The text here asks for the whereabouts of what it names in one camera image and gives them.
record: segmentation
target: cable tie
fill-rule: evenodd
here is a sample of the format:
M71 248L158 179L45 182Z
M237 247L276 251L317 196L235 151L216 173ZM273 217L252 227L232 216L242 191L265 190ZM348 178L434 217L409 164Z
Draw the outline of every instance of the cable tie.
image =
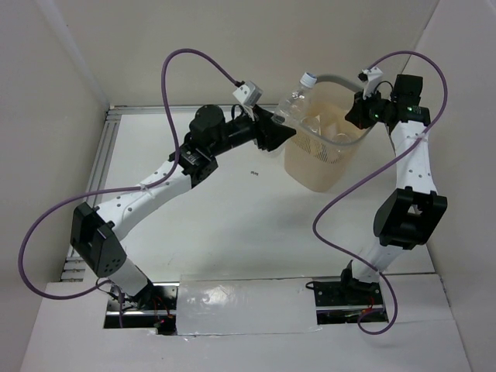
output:
M139 188L141 189L141 191L144 191L146 192L152 199L155 199L155 195L153 194L153 192L146 186L146 184L140 182L138 183L139 185Z
M427 136L427 133L420 133L418 135L416 135L415 137L413 137L415 140L418 140L418 139L421 139L422 141L426 141L425 137Z

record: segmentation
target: black mount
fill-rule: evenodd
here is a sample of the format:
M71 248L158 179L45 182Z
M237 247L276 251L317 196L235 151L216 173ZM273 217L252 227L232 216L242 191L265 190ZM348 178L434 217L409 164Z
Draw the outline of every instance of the black mount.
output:
M374 298L375 305L382 305L383 303L378 284L369 291L347 291L346 287L343 286L343 277L341 277L341 283L338 281L310 281L305 287L314 291L317 310L323 306L365 305L364 307L367 307L370 304L370 296Z
M359 281L353 277L353 271L351 268L351 260L348 263L348 266L341 271L341 291L346 294L346 296L354 298L356 296L360 297L362 294L375 293L379 291L381 288L379 287L379 283L365 283Z
M408 120L423 122L427 126L431 122L429 109L419 107L422 84L420 76L399 74L391 92L391 100L382 98L377 90L364 100L363 92L359 91L354 95L353 107L345 119L360 129L384 122L389 133L396 124Z

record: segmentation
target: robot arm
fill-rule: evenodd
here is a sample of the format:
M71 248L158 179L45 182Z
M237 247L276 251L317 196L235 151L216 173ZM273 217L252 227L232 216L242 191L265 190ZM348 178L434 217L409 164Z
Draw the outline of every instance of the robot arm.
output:
M383 122L389 131L396 155L400 155L420 138L421 142L396 164L396 190L379 208L374 219L374 243L360 253L380 272L401 254L416 245L425 244L447 208L447 200L437 195L429 162L429 110L419 107L422 78L398 75L391 100L381 98L377 86L382 72L374 67L359 77L367 81L346 120L359 128ZM350 290L374 291L378 272L364 263L352 260L343 271L342 282Z
M257 105L250 108L250 114L243 111L229 122L220 107L202 106L189 129L179 149L178 166L164 183L146 187L168 174L174 153L169 161L138 184L141 190L119 195L95 208L82 203L74 210L71 245L97 277L111 279L139 307L149 304L154 289L120 244L129 231L164 203L196 187L212 174L218 167L217 155L251 140L260 149L272 151L296 133L292 128L274 123L272 113Z

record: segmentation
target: white bottle cap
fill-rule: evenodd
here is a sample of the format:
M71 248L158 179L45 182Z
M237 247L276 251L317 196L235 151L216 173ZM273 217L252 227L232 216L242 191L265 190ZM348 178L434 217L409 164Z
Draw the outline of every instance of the white bottle cap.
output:
M300 83L307 88L313 88L316 82L317 77L314 74L310 74L309 72L305 72L300 79Z

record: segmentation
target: beige basket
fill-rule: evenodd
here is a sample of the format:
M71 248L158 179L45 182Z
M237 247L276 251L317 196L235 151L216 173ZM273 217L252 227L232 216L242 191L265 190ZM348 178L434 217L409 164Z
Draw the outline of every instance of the beige basket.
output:
M312 105L308 117L319 115L323 125L332 118L332 134L319 135L300 123L286 144L284 169L312 191L328 191L341 178L367 133L347 122L345 114L329 103Z

